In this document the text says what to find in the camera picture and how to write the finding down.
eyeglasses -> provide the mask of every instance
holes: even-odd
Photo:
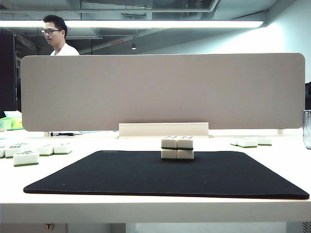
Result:
[[[53,29],[48,29],[48,30],[42,30],[41,33],[42,35],[48,34],[48,35],[52,35],[53,32],[59,32],[61,30],[53,30]]]

fluorescent light strip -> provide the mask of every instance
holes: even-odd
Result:
[[[112,20],[68,20],[70,28],[257,28],[262,21],[112,21]],[[39,20],[0,20],[0,27],[43,27]]]

green tissue box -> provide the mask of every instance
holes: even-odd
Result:
[[[4,117],[0,119],[0,128],[7,130],[22,130],[21,117]]]

white desk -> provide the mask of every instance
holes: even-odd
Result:
[[[229,144],[235,135],[268,135],[273,145],[239,148]],[[311,194],[311,150],[302,129],[210,131],[214,138],[196,138],[196,151],[245,152]],[[26,194],[23,188],[97,150],[160,150],[160,138],[116,139],[115,134],[90,133],[74,137],[43,137],[43,133],[0,133],[0,145],[26,142],[70,142],[68,155],[40,157],[39,165],[13,167],[0,159],[0,222],[2,223],[130,223],[130,222],[304,222],[311,221],[311,200],[224,199],[105,195]]]

wall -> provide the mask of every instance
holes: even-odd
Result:
[[[297,0],[276,17],[272,15],[275,14],[275,10],[270,10],[268,18],[273,18],[273,21],[266,27],[246,32],[226,33],[147,53],[299,52],[306,58],[306,82],[310,82],[311,46],[308,43],[311,37],[311,27],[308,26],[311,21],[310,12],[310,0]]]

